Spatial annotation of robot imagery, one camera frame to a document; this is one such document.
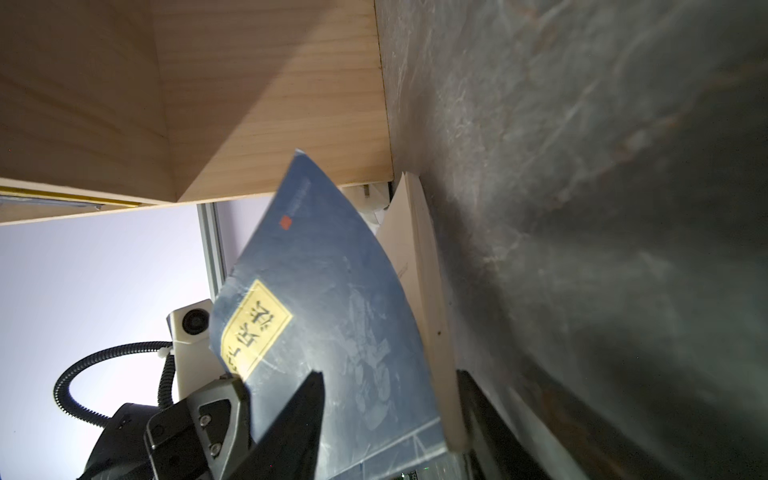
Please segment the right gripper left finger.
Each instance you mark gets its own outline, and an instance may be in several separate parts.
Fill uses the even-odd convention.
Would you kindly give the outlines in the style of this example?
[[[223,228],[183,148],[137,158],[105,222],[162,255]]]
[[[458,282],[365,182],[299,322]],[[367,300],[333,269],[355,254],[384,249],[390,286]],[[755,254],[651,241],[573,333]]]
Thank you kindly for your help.
[[[324,406],[323,374],[312,371],[230,479],[314,479]]]

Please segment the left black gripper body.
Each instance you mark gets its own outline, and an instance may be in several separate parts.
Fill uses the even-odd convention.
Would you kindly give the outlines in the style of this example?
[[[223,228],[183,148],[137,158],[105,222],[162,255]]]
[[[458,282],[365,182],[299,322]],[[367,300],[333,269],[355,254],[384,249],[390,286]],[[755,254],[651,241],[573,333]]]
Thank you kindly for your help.
[[[123,404],[107,421],[79,479],[179,479],[180,457],[153,458],[145,441],[147,424],[171,406]]]

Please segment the wooden two-tier shelf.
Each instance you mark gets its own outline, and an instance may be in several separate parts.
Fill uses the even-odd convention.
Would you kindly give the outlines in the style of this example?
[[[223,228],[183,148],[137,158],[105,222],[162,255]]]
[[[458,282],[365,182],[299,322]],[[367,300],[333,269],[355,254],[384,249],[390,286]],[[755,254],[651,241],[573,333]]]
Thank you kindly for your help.
[[[5,224],[393,176],[371,1],[5,1]]]

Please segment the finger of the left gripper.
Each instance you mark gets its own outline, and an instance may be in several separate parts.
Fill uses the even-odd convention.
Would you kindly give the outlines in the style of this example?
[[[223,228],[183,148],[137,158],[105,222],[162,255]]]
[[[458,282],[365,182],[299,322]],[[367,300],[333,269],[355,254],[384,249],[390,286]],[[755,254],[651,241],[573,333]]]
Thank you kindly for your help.
[[[250,449],[248,392],[217,379],[154,415],[145,430],[156,479],[232,479]]]

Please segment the blue folder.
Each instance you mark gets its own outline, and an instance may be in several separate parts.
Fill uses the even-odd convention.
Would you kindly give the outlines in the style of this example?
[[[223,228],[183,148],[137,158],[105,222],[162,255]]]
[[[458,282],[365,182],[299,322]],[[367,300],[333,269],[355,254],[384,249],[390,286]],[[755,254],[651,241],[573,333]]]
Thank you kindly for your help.
[[[417,323],[359,213],[297,152],[211,314],[258,442],[312,371],[325,406],[314,479],[460,476]]]

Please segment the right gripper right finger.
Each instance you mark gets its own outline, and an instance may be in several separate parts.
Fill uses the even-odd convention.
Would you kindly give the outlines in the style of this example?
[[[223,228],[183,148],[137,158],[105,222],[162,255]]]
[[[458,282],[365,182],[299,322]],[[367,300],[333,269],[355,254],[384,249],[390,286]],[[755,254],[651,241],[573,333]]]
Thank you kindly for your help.
[[[527,452],[472,376],[457,371],[460,402],[468,431],[464,455],[469,479],[549,479]]]

